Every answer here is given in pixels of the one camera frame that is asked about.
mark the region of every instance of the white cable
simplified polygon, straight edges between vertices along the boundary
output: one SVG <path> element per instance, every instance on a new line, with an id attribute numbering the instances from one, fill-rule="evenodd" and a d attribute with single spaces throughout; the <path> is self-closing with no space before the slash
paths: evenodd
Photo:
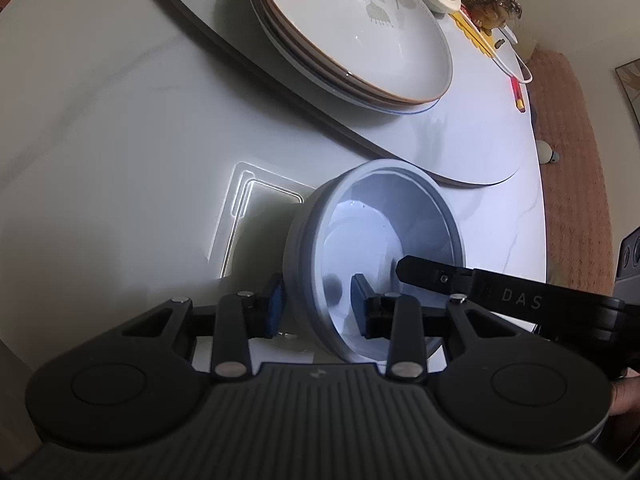
<path id="1" fill-rule="evenodd" d="M 518 83 L 521 83 L 523 85 L 526 85 L 527 83 L 531 83 L 533 81 L 533 75 L 531 74 L 531 71 L 528 69 L 527 65 L 524 64 L 524 61 L 520 58 L 520 56 L 518 56 L 518 53 L 514 50 L 513 53 L 516 55 L 516 58 L 518 59 L 518 62 L 520 63 L 520 66 L 526 70 L 527 72 L 527 76 L 525 79 L 521 79 L 517 74 L 513 73 L 509 67 L 507 67 L 504 63 L 503 60 L 500 59 L 500 57 L 498 56 L 498 53 L 496 52 L 496 50 L 489 44 L 489 42 L 484 38 L 484 36 L 482 35 L 482 33 L 478 30 L 478 28 L 476 27 L 476 24 L 471 20 L 470 17 L 468 17 L 462 10 L 460 11 L 460 14 L 462 14 L 462 16 L 464 16 L 465 21 L 471 25 L 477 32 L 478 32 L 478 37 L 480 38 L 480 41 L 482 42 L 482 44 L 484 45 L 484 47 L 489 51 L 489 52 L 493 52 L 494 53 L 494 57 L 492 57 L 492 59 L 494 60 L 494 63 L 498 66 L 498 68 L 500 70 L 502 70 L 506 75 L 510 76 L 510 77 L 514 77 L 518 80 Z"/>

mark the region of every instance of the ribbed grip surface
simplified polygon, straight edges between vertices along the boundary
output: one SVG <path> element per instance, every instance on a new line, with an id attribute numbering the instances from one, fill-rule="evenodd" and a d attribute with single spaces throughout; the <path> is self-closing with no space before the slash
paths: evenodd
<path id="1" fill-rule="evenodd" d="M 459 432 L 418 386 L 373 365 L 264 365 L 212 389 L 181 428 L 110 453 L 45 444 L 28 480 L 615 479 L 590 446 L 550 455 L 494 449 Z"/>

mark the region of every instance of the finger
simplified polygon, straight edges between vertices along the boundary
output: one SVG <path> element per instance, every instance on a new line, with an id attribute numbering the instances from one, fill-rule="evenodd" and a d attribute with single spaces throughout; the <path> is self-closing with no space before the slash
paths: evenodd
<path id="1" fill-rule="evenodd" d="M 640 410 L 640 377 L 615 381 L 611 386 L 613 395 L 609 415 Z"/>

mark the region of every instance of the orange rug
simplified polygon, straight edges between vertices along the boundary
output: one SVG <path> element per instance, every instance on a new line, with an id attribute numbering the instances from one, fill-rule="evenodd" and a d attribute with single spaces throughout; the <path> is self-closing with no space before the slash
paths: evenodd
<path id="1" fill-rule="evenodd" d="M 540 166 L 550 262 L 567 286 L 610 295 L 613 249 L 607 191 L 593 128 L 578 79 L 557 52 L 537 50 L 527 66 L 527 86 L 538 114 L 537 139 L 560 153 L 557 164 Z"/>

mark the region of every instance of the marble tabletop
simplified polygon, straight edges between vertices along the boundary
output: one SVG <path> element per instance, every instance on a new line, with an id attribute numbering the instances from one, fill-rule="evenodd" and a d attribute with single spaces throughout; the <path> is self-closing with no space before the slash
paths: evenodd
<path id="1" fill-rule="evenodd" d="M 239 163 L 315 188 L 375 156 L 156 0 L 12 0 L 0 73 L 0 338 L 31 367 L 172 296 L 216 301 L 211 248 Z M 442 189 L 469 267 L 544 280 L 533 136 L 507 181 Z"/>

